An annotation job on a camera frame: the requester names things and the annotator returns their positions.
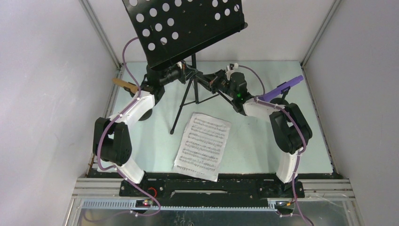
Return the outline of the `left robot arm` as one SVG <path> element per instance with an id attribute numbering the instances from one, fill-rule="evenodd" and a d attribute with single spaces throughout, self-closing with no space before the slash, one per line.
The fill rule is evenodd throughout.
<path id="1" fill-rule="evenodd" d="M 137 122 L 150 117 L 153 107 L 165 93 L 167 84 L 176 80 L 186 83 L 197 73 L 196 68 L 181 61 L 162 71 L 155 71 L 148 66 L 141 85 L 116 81 L 131 94 L 132 100 L 116 114 L 95 121 L 93 154 L 97 157 L 99 169 L 116 169 L 126 181 L 132 182 L 132 192 L 137 196 L 147 194 L 149 184 L 143 180 L 145 171 L 132 156 L 130 132 Z"/>

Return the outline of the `sheet music page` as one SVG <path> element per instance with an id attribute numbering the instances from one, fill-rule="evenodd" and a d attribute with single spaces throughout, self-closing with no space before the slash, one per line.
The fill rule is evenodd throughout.
<path id="1" fill-rule="evenodd" d="M 231 123 L 202 113 L 187 122 L 173 172 L 216 182 Z"/>

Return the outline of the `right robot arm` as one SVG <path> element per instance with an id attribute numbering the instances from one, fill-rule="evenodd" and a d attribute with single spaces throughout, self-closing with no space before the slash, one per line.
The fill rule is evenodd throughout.
<path id="1" fill-rule="evenodd" d="M 269 120 L 277 146 L 283 152 L 276 172 L 279 179 L 274 183 L 274 192 L 285 197 L 292 192 L 291 182 L 297 177 L 299 159 L 312 138 L 312 130 L 295 103 L 285 98 L 293 86 L 303 81 L 296 76 L 262 95 L 252 95 L 247 89 L 243 73 L 219 70 L 200 76 L 199 84 L 206 90 L 220 94 L 233 109 L 244 116 Z"/>

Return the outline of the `black music stand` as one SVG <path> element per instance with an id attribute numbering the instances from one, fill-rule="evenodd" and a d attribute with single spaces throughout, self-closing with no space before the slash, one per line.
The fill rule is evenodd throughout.
<path id="1" fill-rule="evenodd" d="M 162 71 L 247 27 L 239 0 L 124 1 L 151 69 Z M 199 84 L 198 70 L 186 82 Z"/>

